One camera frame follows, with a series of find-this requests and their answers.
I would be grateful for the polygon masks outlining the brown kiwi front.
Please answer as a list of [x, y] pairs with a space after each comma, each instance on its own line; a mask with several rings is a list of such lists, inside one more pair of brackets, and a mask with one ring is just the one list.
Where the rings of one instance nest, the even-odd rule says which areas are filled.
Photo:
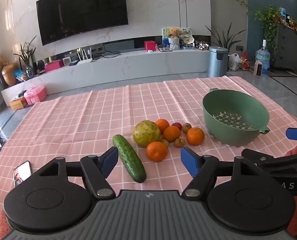
[[186, 144], [186, 141], [185, 141], [183, 138], [181, 138], [181, 137], [177, 138], [177, 139], [174, 141], [174, 146], [175, 146], [176, 148], [182, 148], [182, 147], [185, 146], [185, 144]]

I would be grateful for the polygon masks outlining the brown kiwi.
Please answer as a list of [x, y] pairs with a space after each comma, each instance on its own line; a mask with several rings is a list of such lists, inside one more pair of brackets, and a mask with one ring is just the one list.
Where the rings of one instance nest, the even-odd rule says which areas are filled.
[[174, 141], [174, 146], [175, 146], [176, 148], [182, 148], [182, 147], [185, 146], [185, 144], [186, 144], [186, 141], [185, 141], [183, 138], [181, 138], [181, 137], [177, 138], [177, 139]]
[[185, 124], [183, 124], [183, 126], [182, 126], [182, 130], [183, 130], [183, 132], [184, 132], [185, 134], [187, 134], [188, 130], [191, 129], [191, 128], [192, 128], [192, 126], [191, 126], [191, 124], [189, 124], [189, 123], [185, 123]]
[[162, 139], [161, 142], [165, 145], [165, 146], [169, 146], [169, 142], [166, 139]]

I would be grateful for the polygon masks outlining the orange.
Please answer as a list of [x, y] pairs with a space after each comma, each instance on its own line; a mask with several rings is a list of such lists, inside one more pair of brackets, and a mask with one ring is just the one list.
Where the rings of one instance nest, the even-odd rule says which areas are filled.
[[163, 161], [168, 155], [168, 147], [160, 142], [155, 141], [150, 143], [146, 148], [146, 156], [154, 162]]
[[159, 119], [155, 123], [158, 126], [161, 134], [163, 134], [164, 131], [170, 126], [169, 122], [167, 120], [165, 120], [165, 119]]
[[205, 134], [200, 128], [190, 128], [187, 131], [186, 138], [190, 145], [197, 146], [204, 142]]
[[176, 126], [169, 126], [163, 132], [163, 138], [168, 142], [174, 142], [181, 136], [181, 131]]

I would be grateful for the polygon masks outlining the brown kiwi back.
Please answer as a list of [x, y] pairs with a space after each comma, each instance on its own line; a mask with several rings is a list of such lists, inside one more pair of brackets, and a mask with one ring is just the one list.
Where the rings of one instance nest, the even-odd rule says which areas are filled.
[[182, 130], [183, 130], [183, 132], [184, 132], [185, 134], [187, 134], [188, 130], [191, 129], [191, 128], [192, 128], [192, 126], [191, 126], [191, 124], [189, 124], [189, 123], [185, 123], [185, 124], [183, 124], [183, 126], [182, 126]]

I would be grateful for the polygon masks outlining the green cucumber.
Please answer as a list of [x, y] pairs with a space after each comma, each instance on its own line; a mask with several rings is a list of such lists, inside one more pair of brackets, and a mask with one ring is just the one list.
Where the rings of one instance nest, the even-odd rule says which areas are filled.
[[113, 145], [117, 148], [119, 157], [131, 178], [137, 183], [143, 183], [147, 174], [132, 145], [120, 134], [113, 137]]

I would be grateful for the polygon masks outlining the large yellow-green pomelo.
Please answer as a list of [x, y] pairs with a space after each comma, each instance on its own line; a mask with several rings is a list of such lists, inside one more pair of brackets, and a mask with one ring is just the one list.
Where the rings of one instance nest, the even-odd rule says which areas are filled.
[[144, 120], [134, 127], [132, 137], [138, 146], [147, 147], [150, 143], [160, 140], [161, 132], [156, 123]]

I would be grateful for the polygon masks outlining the green colander bowl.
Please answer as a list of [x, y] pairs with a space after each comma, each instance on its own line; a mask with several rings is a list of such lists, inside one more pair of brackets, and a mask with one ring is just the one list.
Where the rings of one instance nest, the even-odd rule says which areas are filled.
[[202, 103], [210, 135], [223, 144], [244, 146], [270, 131], [268, 110], [246, 93], [212, 88]]

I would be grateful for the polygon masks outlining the red tomato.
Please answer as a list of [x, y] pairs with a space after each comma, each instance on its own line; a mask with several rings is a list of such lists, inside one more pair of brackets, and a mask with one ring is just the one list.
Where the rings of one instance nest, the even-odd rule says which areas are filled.
[[175, 127], [177, 127], [180, 131], [182, 130], [182, 128], [183, 128], [183, 126], [182, 126], [182, 124], [181, 123], [179, 123], [179, 122], [175, 122], [175, 123], [173, 123], [172, 124], [172, 126], [175, 126]]

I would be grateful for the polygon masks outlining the pink checkered tablecloth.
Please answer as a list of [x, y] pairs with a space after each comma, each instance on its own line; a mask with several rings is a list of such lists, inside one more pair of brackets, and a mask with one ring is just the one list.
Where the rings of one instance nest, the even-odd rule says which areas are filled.
[[55, 157], [78, 161], [100, 155], [143, 120], [165, 119], [206, 129], [202, 100], [212, 88], [237, 90], [259, 100], [268, 110], [269, 132], [248, 148], [279, 157], [297, 142], [287, 139], [297, 119], [266, 94], [238, 76], [153, 82], [92, 91], [39, 102], [30, 108], [0, 152], [0, 211], [14, 187], [13, 170], [25, 161], [37, 170]]

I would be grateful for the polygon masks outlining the small pink heater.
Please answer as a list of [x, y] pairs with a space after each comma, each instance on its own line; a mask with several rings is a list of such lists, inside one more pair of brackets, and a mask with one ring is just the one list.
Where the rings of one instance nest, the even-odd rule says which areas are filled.
[[260, 60], [256, 60], [254, 64], [253, 75], [260, 77], [262, 74], [263, 64]]

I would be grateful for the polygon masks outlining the dark grey cabinet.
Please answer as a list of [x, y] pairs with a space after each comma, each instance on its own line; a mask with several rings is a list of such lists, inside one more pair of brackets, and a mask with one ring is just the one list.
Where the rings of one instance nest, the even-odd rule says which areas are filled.
[[297, 69], [297, 34], [282, 24], [278, 25], [273, 52], [273, 67], [288, 70]]

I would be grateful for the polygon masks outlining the cardboard box on floor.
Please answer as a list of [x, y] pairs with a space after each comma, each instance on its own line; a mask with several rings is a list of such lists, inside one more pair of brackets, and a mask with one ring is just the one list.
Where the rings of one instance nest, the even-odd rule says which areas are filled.
[[24, 109], [27, 106], [27, 101], [24, 97], [14, 99], [10, 102], [10, 107], [13, 111]]

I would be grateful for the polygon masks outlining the pink box on console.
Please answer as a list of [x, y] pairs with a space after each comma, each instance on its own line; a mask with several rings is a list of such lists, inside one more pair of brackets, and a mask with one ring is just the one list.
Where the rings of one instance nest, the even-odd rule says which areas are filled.
[[48, 73], [48, 72], [51, 72], [53, 70], [57, 70], [61, 67], [63, 67], [64, 64], [63, 64], [63, 61], [62, 60], [56, 60], [56, 61], [52, 61], [48, 64], [46, 64], [44, 66], [44, 69], [45, 69], [45, 72]]

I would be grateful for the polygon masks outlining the red box on console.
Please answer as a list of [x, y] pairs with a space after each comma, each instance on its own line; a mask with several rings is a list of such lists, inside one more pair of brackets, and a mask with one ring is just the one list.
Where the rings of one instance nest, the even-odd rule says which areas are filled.
[[144, 42], [144, 48], [146, 51], [156, 51], [156, 43], [155, 41], [145, 41]]

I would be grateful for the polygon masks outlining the left potted green plant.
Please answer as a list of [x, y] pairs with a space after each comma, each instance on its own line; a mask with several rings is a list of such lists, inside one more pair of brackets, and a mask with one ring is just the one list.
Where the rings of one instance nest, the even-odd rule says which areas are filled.
[[34, 36], [30, 42], [25, 42], [23, 45], [20, 44], [19, 54], [14, 53], [14, 55], [17, 55], [20, 60], [23, 61], [25, 65], [25, 73], [27, 74], [29, 79], [35, 77], [35, 71], [33, 68], [33, 56], [36, 48], [31, 47], [31, 44], [33, 43], [35, 38], [36, 36]]

